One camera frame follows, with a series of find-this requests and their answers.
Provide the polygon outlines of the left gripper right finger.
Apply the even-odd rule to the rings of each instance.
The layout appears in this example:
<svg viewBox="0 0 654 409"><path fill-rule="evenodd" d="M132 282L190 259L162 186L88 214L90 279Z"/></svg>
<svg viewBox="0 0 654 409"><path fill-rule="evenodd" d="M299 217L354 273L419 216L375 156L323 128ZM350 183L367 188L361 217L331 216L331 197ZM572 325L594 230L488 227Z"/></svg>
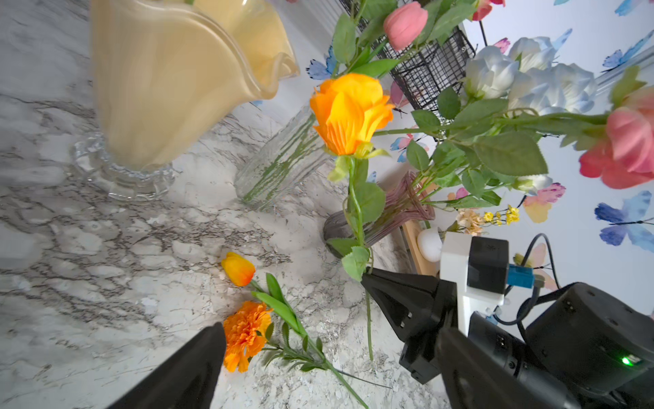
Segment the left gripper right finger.
<svg viewBox="0 0 654 409"><path fill-rule="evenodd" d="M579 408L568 388L529 362L508 372L457 329L444 329L436 358L453 408Z"/></svg>

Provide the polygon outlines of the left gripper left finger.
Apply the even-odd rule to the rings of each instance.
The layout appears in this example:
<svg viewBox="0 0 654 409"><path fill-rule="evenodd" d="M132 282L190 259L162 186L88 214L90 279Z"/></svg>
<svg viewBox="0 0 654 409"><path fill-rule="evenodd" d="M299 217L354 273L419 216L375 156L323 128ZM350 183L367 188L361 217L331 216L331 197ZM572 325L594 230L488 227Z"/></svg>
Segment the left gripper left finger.
<svg viewBox="0 0 654 409"><path fill-rule="evenodd" d="M110 407L209 408L226 351L225 331L217 322L204 328Z"/></svg>

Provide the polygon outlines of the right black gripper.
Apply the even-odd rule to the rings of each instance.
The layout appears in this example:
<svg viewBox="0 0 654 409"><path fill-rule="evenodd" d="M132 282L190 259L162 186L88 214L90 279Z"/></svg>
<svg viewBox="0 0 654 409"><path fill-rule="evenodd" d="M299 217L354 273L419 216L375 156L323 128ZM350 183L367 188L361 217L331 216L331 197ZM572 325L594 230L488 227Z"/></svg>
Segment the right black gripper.
<svg viewBox="0 0 654 409"><path fill-rule="evenodd" d="M441 375L436 342L441 330L458 328L456 284L433 276L368 269L362 285L404 343L400 365L421 384ZM479 312L468 317L464 334L506 373L531 383L531 363L519 339Z"/></svg>

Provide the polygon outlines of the orange rose pile top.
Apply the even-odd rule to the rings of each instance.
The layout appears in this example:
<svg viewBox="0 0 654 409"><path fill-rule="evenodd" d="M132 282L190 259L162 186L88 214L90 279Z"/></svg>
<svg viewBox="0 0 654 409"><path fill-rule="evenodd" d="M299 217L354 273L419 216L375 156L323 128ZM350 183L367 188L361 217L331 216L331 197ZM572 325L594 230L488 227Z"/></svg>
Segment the orange rose pile top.
<svg viewBox="0 0 654 409"><path fill-rule="evenodd" d="M328 179L347 181L342 216L349 231L331 233L325 241L341 257L346 273L360 282L374 263L364 228L386 207L386 193L367 178L369 160L388 153L375 148L371 139L393 120L393 104L377 79L349 73L323 82L312 95L310 108L325 151L336 159Z"/></svg>

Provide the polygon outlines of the pink rose pile top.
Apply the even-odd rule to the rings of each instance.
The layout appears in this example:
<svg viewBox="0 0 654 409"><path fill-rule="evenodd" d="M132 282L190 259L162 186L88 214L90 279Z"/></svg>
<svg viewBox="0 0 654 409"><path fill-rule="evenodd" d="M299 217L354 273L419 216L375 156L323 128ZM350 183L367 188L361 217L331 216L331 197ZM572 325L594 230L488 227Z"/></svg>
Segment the pink rose pile top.
<svg viewBox="0 0 654 409"><path fill-rule="evenodd" d="M417 131L431 136L432 153L415 140L405 147L406 161L420 179L444 184L454 179L469 191L518 188L531 178L548 175L540 148L547 136L581 152L580 172L606 187L626 189L653 179L653 89L636 82L611 93L609 112L540 114L531 107L511 107L509 99L463 103L451 89L439 95L439 113L417 110Z"/></svg>

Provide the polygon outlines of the pink rose small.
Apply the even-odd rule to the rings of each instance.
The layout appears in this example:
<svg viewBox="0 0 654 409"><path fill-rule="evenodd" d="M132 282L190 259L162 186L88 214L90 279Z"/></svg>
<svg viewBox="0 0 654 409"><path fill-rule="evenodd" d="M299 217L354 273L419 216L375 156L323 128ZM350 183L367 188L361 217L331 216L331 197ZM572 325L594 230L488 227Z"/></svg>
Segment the pink rose small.
<svg viewBox="0 0 654 409"><path fill-rule="evenodd" d="M422 34L429 12L418 2L351 1L337 20L331 41L336 61L333 78L373 62L391 46L402 51Z"/></svg>

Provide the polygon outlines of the wooden corner shelf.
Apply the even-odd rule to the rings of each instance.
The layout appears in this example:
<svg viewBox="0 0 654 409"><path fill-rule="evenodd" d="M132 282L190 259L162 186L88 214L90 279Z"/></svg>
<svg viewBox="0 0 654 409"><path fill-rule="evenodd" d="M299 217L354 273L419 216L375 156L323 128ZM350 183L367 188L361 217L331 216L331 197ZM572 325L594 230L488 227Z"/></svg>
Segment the wooden corner shelf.
<svg viewBox="0 0 654 409"><path fill-rule="evenodd" d="M409 221L401 226L401 230L415 273L438 278L440 270L439 262L429 262L429 260L425 259L418 245L418 236L422 233L422 226L420 223L417 221Z"/></svg>

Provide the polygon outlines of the sunflower bouquet in white vase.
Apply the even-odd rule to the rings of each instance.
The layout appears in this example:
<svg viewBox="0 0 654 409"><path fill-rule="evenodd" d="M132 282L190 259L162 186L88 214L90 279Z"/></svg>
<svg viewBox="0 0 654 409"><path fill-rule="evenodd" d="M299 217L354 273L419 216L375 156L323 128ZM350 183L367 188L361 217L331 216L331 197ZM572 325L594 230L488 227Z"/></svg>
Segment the sunflower bouquet in white vase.
<svg viewBox="0 0 654 409"><path fill-rule="evenodd" d="M479 237L490 226L504 226L520 221L519 209L508 206L496 212L481 213L474 209L464 209L457 213L455 221L446 230L427 228L417 236L417 247L428 262L439 262L447 233L464 233Z"/></svg>

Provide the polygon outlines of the purple ribbed glass vase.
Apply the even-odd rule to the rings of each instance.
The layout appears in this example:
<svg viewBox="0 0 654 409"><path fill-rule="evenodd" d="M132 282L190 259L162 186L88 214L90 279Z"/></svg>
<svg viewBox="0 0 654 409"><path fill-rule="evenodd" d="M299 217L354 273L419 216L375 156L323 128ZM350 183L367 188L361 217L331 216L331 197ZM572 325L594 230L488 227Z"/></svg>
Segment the purple ribbed glass vase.
<svg viewBox="0 0 654 409"><path fill-rule="evenodd" d="M408 222L434 219L434 207L422 204L422 200L427 197L427 192L418 193L422 185L414 182L416 177L417 173L407 172L399 184L387 192L386 206L381 216L373 223L364 225L364 243L367 247L373 247L393 230ZM323 228L323 239L334 256L343 257L338 248L330 243L331 240L354 240L354 233L342 211L327 218Z"/></svg>

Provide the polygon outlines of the orange tulip bud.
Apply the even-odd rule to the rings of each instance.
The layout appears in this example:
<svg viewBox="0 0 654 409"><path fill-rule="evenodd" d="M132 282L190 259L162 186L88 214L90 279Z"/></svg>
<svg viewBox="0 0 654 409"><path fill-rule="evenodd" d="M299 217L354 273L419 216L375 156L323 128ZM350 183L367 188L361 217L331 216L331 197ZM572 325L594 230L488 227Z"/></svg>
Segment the orange tulip bud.
<svg viewBox="0 0 654 409"><path fill-rule="evenodd" d="M279 284L279 281L272 275L272 274L267 274L266 275L266 288L262 288L259 284L255 282L255 273L256 273L256 268L252 262L247 260L246 258L238 255L237 253L234 252L229 252L226 257L221 261L221 267L224 270L224 272L227 274L228 279L238 287L248 287L252 289L251 295L254 291L261 291L265 293L271 293L273 291L280 291L283 296L284 293L282 292L281 286ZM359 403L362 407L366 408L368 405L364 402L363 398L359 396L357 392L354 394L351 394L352 397L356 400L356 402Z"/></svg>

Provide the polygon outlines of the clear ribbed glass vase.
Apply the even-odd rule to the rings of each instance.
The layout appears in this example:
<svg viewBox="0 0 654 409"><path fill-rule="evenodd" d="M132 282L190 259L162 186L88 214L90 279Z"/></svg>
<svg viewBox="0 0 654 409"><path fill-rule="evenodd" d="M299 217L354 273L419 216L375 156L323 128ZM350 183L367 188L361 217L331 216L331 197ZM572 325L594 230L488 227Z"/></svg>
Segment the clear ribbed glass vase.
<svg viewBox="0 0 654 409"><path fill-rule="evenodd" d="M237 172L234 187L242 203L256 211L268 209L330 159L317 124L305 105Z"/></svg>

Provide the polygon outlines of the yellow wavy glass vase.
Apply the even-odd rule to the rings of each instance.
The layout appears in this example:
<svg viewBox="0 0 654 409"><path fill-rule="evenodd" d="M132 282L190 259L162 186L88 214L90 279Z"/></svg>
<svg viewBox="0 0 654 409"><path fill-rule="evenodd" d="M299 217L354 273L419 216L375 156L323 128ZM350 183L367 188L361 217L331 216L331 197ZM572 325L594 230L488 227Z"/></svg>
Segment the yellow wavy glass vase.
<svg viewBox="0 0 654 409"><path fill-rule="evenodd" d="M74 163L118 200L165 195L176 158L299 72L267 1L93 1L90 30L99 129L76 144Z"/></svg>

